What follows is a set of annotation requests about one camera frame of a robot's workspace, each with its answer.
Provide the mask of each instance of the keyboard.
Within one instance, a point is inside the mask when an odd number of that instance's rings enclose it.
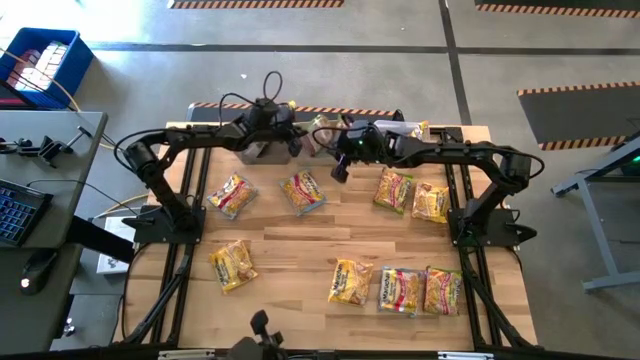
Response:
[[[46,212],[52,198],[51,194],[0,180],[0,243],[21,246]]]

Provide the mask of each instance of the concrete floor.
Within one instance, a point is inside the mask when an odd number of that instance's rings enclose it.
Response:
[[[20,27],[37,26],[75,28],[88,42],[446,45],[437,0],[347,0],[340,9],[217,11],[168,10],[163,0],[18,3],[0,20],[0,39],[10,39]],[[39,15],[25,19],[20,8],[34,4]],[[639,20],[480,13],[470,0],[449,0],[449,6],[458,46],[640,47]],[[95,51],[95,55],[98,61],[91,65],[76,99],[85,111],[109,114],[107,133],[115,139],[183,120],[192,102],[216,102],[228,91],[255,96],[263,76],[274,69],[285,80],[281,99],[316,106],[401,108],[412,120],[460,123],[446,54]],[[522,246],[521,257],[538,341],[549,349],[637,358],[640,286],[583,293],[581,280],[602,276],[605,268],[580,197],[556,199],[549,188],[574,171],[589,168],[607,149],[539,151],[515,91],[635,81],[640,79],[638,60],[460,57],[473,124],[488,125],[494,142],[547,162],[547,170],[510,203],[522,210],[520,222],[539,232]],[[141,183],[103,150],[89,182],[119,199],[144,192]],[[78,214],[92,216],[111,205],[88,189]],[[628,246],[620,261],[637,263],[637,248]],[[122,278],[95,275],[97,254],[85,252],[82,261],[72,289],[87,295],[79,296],[72,309],[78,335],[56,341],[56,349],[105,345],[113,332]]]

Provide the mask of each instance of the computer mouse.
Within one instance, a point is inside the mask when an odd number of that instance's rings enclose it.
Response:
[[[20,291],[24,295],[35,295],[47,285],[57,257],[56,249],[38,249],[31,255],[22,269],[20,279]]]

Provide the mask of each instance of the floor mat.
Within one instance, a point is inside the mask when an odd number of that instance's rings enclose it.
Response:
[[[519,90],[542,150],[612,146],[640,131],[640,81]]]

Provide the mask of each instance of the gray desk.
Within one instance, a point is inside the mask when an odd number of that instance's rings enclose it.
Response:
[[[98,140],[107,123],[105,113],[69,111],[0,111],[0,137],[6,141],[27,138],[40,146],[45,135],[67,142],[82,126],[94,134],[73,145],[73,154],[60,154],[53,169],[43,161],[17,155],[0,155],[0,179],[26,185],[39,179],[71,179],[86,181],[98,149]],[[53,194],[51,207],[22,247],[59,247],[65,241],[71,219],[80,200],[83,185],[72,182],[41,182],[33,188]]]
[[[82,126],[94,134],[78,140],[74,154],[61,154],[52,169],[34,158],[0,155],[0,178],[25,185],[37,179],[73,179],[86,181],[91,163],[104,131],[104,113],[52,111],[0,111],[0,136],[7,141],[20,137],[39,146],[44,135],[69,141]],[[48,351],[59,330],[69,289],[82,247],[64,244],[83,185],[77,183],[37,183],[34,188],[53,194],[46,212],[23,248],[0,248],[0,354]],[[60,247],[58,260],[45,288],[34,296],[19,290],[22,268],[36,247]]]
[[[22,268],[34,251],[0,249],[0,355],[48,351],[67,315],[63,312],[82,247],[64,245],[45,288],[24,296],[19,289]]]

